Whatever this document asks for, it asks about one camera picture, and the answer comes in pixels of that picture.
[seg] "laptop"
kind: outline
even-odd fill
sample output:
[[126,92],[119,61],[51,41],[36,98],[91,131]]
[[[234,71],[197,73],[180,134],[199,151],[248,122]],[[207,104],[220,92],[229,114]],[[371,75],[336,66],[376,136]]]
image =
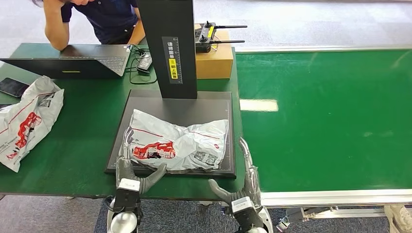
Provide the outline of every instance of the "laptop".
[[52,79],[115,79],[123,76],[127,45],[69,45],[58,58],[0,58],[10,65]]

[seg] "green table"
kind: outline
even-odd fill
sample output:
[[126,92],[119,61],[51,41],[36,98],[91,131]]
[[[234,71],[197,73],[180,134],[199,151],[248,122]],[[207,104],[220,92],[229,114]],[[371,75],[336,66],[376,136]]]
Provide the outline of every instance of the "green table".
[[411,50],[236,57],[265,205],[412,202]]
[[[52,53],[47,45],[22,44],[13,56]],[[235,65],[230,80],[202,80],[198,87],[232,91],[235,136],[243,128],[263,204],[412,202],[410,50],[249,52],[236,60],[238,73]],[[0,76],[34,79],[6,65]],[[19,173],[0,167],[0,192],[113,194],[114,176],[103,170],[127,93],[157,85],[133,86],[128,79],[56,83],[65,89],[58,121]],[[3,94],[0,100],[15,101]],[[219,181],[231,191],[243,184],[238,146],[236,158],[238,178]],[[178,177],[163,178],[145,197],[216,200],[206,179]]]
[[[21,44],[12,57],[58,57],[48,44]],[[132,85],[128,74],[118,80],[55,80],[65,90],[64,106],[51,132],[24,158],[20,171],[14,173],[0,166],[0,193],[80,196],[102,198],[116,190],[115,174],[105,174],[119,121],[130,89],[158,90],[152,85]],[[0,78],[10,77],[31,83],[33,73],[4,64]],[[241,136],[241,122],[236,66],[231,79],[201,80],[200,91],[231,91],[235,138]],[[16,98],[0,93],[0,103],[15,103]],[[243,185],[244,161],[238,143],[236,180],[219,181],[236,191]],[[207,179],[164,177],[144,198],[180,200],[216,200]]]

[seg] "red printed logo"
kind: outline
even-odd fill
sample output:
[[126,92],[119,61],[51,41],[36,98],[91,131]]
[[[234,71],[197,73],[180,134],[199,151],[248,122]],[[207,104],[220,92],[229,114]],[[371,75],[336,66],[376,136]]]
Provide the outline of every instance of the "red printed logo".
[[27,144],[27,137],[29,136],[29,133],[32,132],[40,123],[40,116],[36,115],[34,112],[29,113],[27,118],[20,124],[20,129],[17,132],[19,139],[15,143],[16,147],[14,148],[13,153],[7,155],[8,159],[13,159],[18,154],[18,151]]
[[138,159],[172,159],[176,155],[173,142],[168,143],[152,143],[147,146],[140,148],[135,147],[133,150],[133,156]]

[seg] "black platform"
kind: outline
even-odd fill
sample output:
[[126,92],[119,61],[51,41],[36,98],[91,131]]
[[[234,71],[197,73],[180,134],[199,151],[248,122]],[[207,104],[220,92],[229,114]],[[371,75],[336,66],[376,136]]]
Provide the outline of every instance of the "black platform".
[[[168,174],[176,176],[236,178],[231,92],[199,91],[198,99],[189,100],[163,99],[160,91],[131,90],[123,111],[112,152],[107,161],[106,172],[108,173],[114,173],[116,171],[116,157],[122,144],[123,133],[130,123],[133,109],[141,110],[161,120],[185,127],[194,124],[204,124],[214,120],[228,119],[229,132],[226,151],[222,162],[219,164],[219,169],[212,171],[194,169],[184,174],[174,174],[173,172],[168,172]],[[133,162],[133,164],[136,175],[148,175],[153,172],[153,168],[151,167],[135,162]]]

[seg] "laptop keyboard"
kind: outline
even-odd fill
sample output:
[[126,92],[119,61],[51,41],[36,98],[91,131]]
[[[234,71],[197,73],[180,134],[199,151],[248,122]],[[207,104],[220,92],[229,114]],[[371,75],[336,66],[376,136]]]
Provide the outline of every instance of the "laptop keyboard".
[[112,71],[123,71],[124,57],[65,57],[71,59],[96,59]]
[[124,65],[124,57],[96,57],[96,60],[113,71],[121,71]]

